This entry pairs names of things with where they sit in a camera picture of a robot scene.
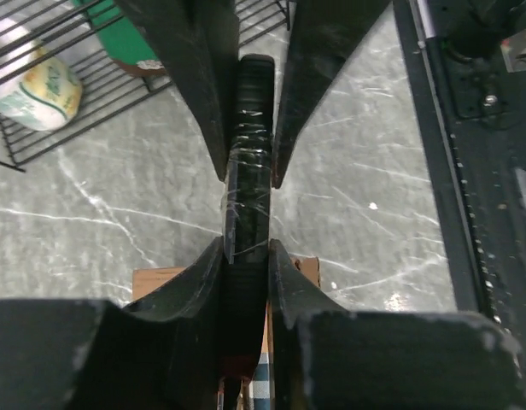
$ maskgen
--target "cardboard box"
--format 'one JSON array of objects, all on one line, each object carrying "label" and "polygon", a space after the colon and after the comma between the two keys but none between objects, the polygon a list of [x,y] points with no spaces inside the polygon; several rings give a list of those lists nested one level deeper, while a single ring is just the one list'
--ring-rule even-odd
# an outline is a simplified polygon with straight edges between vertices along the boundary
[{"label": "cardboard box", "polygon": [[[306,258],[303,260],[292,258],[295,267],[299,269],[313,284],[320,287],[320,265],[318,258]],[[160,269],[138,269],[132,277],[132,300],[146,296],[153,290],[159,288],[170,279],[184,270],[183,267],[163,267]],[[249,385],[243,386],[241,396],[238,400],[237,410],[260,410],[270,408],[270,386],[269,386],[269,348],[267,322],[265,318],[265,329],[263,343],[261,346],[260,363],[255,370],[254,380]]]}]

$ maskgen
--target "screw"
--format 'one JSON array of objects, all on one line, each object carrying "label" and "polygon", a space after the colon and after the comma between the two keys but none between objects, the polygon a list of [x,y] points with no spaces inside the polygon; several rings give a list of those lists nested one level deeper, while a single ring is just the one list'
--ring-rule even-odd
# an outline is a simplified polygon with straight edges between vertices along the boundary
[{"label": "screw", "polygon": [[494,94],[489,94],[488,96],[485,96],[485,99],[483,100],[483,105],[485,107],[492,107],[499,101],[499,98]]}]

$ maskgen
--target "dish rack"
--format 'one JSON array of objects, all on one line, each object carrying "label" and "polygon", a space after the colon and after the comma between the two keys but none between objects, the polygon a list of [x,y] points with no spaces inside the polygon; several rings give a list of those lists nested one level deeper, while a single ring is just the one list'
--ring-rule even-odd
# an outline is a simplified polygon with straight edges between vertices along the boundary
[{"label": "dish rack", "polygon": [[[84,0],[80,6],[74,6],[70,0],[0,1],[0,20],[9,18],[30,30],[29,38],[2,47],[0,57],[34,39],[39,44],[32,51],[40,46],[47,49],[43,57],[0,78],[0,85],[58,55],[79,76],[84,87],[77,116],[59,130],[35,132],[0,115],[1,166],[25,172],[29,162],[172,85],[166,76],[132,77],[108,57],[95,34],[123,16],[117,13],[93,24],[98,15],[109,14],[116,7],[111,4],[105,9],[100,6],[97,12],[91,10],[104,1]],[[241,47],[281,26],[290,28],[288,0],[237,0],[236,12],[241,24]]]}]

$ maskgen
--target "wire rack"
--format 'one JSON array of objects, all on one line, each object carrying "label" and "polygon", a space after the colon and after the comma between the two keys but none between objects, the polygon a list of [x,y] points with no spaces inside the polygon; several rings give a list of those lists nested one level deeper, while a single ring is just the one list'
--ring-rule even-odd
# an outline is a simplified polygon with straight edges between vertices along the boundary
[{"label": "wire rack", "polygon": [[[29,162],[142,103],[172,84],[166,76],[132,77],[107,56],[95,34],[123,16],[114,4],[105,9],[100,6],[97,12],[92,9],[104,1],[84,0],[83,5],[77,7],[69,0],[0,1],[0,20],[10,18],[17,26],[30,30],[28,35],[0,48],[0,59],[35,39],[38,45],[28,53],[41,46],[47,50],[44,56],[4,75],[0,78],[0,85],[58,55],[79,76],[84,87],[77,116],[60,130],[35,132],[0,115],[1,166],[24,172]],[[104,14],[112,16],[104,22],[92,24]],[[289,29],[290,25],[287,0],[239,0],[237,15],[241,22],[241,46],[282,25]]]}]

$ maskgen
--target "yogurt container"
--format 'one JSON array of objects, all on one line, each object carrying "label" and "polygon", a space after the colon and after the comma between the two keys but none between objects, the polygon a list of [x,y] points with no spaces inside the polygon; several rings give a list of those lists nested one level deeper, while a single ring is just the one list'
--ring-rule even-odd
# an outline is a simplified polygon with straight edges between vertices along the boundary
[{"label": "yogurt container", "polygon": [[[0,20],[0,48],[29,33],[11,19]],[[35,48],[34,40],[0,59],[0,66]],[[0,79],[44,56],[36,50],[0,68]],[[51,57],[0,85],[0,114],[35,131],[55,130],[65,126],[78,112],[83,86],[75,73],[59,58]]]}]

